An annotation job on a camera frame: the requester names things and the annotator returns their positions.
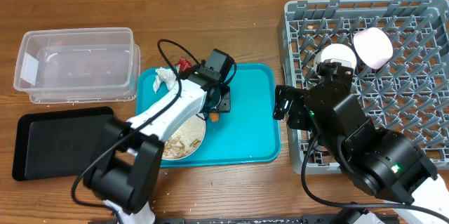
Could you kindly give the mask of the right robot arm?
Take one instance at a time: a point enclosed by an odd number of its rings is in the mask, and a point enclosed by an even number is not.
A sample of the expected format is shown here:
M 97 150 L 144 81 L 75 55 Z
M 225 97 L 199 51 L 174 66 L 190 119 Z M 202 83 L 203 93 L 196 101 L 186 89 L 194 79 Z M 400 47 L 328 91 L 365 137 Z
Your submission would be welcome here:
M 301 184 L 315 202 L 355 210 L 393 209 L 409 223 L 447 223 L 448 190 L 436 166 L 411 139 L 376 128 L 351 92 L 354 70 L 340 62 L 321 62 L 320 82 L 311 89 L 278 85 L 273 118 L 290 129 L 309 131 L 309 146 L 322 145 L 359 190 L 380 203 L 331 202 L 314 195 L 301 165 Z

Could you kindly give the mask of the white plate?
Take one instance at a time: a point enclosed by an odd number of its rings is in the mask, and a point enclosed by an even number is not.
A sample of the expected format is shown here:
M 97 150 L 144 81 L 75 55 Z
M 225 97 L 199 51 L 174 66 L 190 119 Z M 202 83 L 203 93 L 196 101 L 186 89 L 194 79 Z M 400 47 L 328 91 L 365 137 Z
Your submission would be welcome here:
M 195 152 L 206 134 L 206 121 L 202 115 L 194 115 L 174 132 L 164 145 L 162 160 L 175 161 Z

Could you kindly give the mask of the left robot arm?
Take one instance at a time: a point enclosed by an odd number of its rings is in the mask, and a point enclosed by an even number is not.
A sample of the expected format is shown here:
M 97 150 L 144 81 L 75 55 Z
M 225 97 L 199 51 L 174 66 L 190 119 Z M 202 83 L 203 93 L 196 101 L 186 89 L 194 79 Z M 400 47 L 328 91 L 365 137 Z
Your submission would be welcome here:
M 110 209 L 118 223 L 153 223 L 153 192 L 165 142 L 191 117 L 230 110 L 234 59 L 213 50 L 207 61 L 176 74 L 173 88 L 145 112 L 105 124 L 92 163 L 80 181 Z

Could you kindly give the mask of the white tissue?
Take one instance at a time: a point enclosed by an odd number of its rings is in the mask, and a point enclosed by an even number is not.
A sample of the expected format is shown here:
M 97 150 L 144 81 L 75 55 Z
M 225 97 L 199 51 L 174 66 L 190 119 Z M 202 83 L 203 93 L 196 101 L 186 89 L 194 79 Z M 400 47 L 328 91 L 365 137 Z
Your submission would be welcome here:
M 158 92 L 162 83 L 166 84 L 166 88 L 169 91 L 173 87 L 177 87 L 177 77 L 175 73 L 178 73 L 178 67 L 175 68 L 175 71 L 173 71 L 171 68 L 160 67 L 157 68 L 155 72 L 156 76 L 153 83 L 153 90 L 155 93 Z

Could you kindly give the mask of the white bowl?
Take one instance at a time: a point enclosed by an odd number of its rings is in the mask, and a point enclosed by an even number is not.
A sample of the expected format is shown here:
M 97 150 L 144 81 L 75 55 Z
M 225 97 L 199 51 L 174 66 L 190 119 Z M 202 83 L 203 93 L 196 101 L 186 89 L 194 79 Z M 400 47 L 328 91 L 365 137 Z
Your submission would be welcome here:
M 352 68 L 352 71 L 355 70 L 357 64 L 355 52 L 344 44 L 331 44 L 315 55 L 313 69 L 319 79 L 321 76 L 318 74 L 317 67 L 322 62 L 340 62 L 344 67 Z
M 361 61 L 374 70 L 380 69 L 394 53 L 388 35 L 377 27 L 355 33 L 353 46 Z

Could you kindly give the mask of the orange carrot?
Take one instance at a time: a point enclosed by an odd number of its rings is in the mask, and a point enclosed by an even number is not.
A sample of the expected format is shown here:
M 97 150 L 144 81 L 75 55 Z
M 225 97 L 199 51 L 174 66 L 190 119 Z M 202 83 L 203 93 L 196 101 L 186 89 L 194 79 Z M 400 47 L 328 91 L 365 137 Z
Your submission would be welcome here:
M 220 115 L 217 113 L 217 112 L 211 112 L 210 114 L 209 114 L 209 116 L 210 116 L 210 120 L 212 121 L 212 122 L 218 122 L 219 121 L 219 119 L 220 119 Z

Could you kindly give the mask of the red snack wrapper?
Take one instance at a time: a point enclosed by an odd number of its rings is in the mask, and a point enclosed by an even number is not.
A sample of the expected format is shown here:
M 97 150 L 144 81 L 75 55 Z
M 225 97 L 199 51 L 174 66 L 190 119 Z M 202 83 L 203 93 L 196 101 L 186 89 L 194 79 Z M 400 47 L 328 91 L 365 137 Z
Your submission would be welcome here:
M 184 57 L 181 57 L 179 61 L 175 64 L 175 67 L 177 69 L 177 72 L 181 73 L 184 72 L 185 70 L 190 69 L 192 67 L 192 64 Z

